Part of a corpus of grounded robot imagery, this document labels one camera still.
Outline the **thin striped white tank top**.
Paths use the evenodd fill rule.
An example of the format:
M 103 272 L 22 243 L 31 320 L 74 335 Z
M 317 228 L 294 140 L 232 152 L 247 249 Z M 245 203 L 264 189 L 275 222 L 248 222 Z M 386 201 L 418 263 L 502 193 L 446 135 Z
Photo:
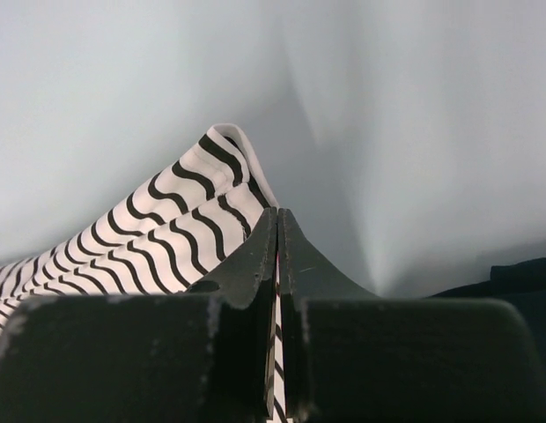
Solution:
M 0 337 L 18 307 L 37 297 L 185 293 L 271 208 L 277 201 L 246 135 L 233 124 L 214 125 L 80 233 L 0 266 Z M 274 304 L 274 402 L 263 422 L 285 419 L 276 295 Z

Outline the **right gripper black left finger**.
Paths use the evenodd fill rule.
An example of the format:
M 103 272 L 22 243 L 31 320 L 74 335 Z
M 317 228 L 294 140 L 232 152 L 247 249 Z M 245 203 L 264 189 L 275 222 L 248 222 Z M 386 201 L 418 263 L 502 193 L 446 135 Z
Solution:
M 185 293 L 37 297 L 0 337 L 0 422 L 263 422 L 277 211 Z

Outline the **navy tank top red trim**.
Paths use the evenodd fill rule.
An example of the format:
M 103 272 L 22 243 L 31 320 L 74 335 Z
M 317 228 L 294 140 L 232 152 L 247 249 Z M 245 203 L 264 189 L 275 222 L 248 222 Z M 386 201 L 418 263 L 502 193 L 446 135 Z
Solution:
M 507 301 L 525 317 L 534 334 L 546 340 L 546 257 L 492 266 L 488 280 L 455 287 L 433 297 Z

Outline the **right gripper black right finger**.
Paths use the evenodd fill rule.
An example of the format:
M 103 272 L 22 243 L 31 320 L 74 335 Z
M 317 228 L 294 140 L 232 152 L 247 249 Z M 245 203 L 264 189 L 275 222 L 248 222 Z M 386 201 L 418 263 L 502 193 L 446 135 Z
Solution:
M 297 422 L 546 422 L 523 314 L 492 298 L 381 298 L 278 213 L 285 412 Z

